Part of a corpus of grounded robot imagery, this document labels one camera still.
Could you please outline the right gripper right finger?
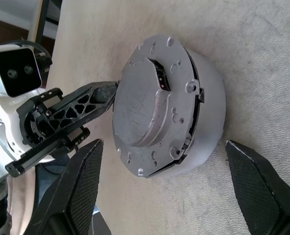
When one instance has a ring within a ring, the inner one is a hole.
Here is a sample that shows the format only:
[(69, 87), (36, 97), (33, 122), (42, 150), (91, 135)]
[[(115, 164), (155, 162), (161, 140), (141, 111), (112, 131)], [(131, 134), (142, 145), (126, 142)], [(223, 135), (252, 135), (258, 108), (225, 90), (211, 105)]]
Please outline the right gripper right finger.
[(225, 146), (235, 196), (251, 235), (290, 235), (290, 186), (255, 150)]

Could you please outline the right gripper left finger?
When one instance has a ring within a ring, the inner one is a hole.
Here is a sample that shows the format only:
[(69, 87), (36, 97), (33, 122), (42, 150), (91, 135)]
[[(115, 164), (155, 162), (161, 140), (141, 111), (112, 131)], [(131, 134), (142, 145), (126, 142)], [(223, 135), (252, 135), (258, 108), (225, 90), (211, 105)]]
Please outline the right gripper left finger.
[(71, 157), (46, 190), (24, 235), (88, 235), (96, 204), (103, 140), (96, 139)]

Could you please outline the black table frame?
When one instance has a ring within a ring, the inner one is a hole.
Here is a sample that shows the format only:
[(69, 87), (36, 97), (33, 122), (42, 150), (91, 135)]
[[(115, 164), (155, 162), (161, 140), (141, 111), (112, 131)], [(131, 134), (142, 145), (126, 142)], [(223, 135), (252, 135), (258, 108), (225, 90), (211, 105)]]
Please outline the black table frame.
[(63, 0), (36, 0), (29, 39), (53, 50)]

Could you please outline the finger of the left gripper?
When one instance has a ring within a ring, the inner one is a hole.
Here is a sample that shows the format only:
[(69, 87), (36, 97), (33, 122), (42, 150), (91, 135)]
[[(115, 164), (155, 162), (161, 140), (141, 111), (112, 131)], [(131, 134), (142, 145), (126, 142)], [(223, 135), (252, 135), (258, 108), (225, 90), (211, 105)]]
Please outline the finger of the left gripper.
[(52, 115), (47, 117), (47, 132), (50, 134), (68, 134), (102, 115), (111, 107), (113, 102), (113, 100), (108, 100), (105, 103), (87, 101), (82, 104), (76, 100), (72, 102), (62, 100), (49, 109)]
[(115, 95), (118, 86), (119, 82), (115, 81), (89, 83), (63, 97), (49, 110), (57, 113), (62, 110), (67, 112), (71, 108), (76, 113), (89, 113), (94, 109), (94, 105), (106, 104)]

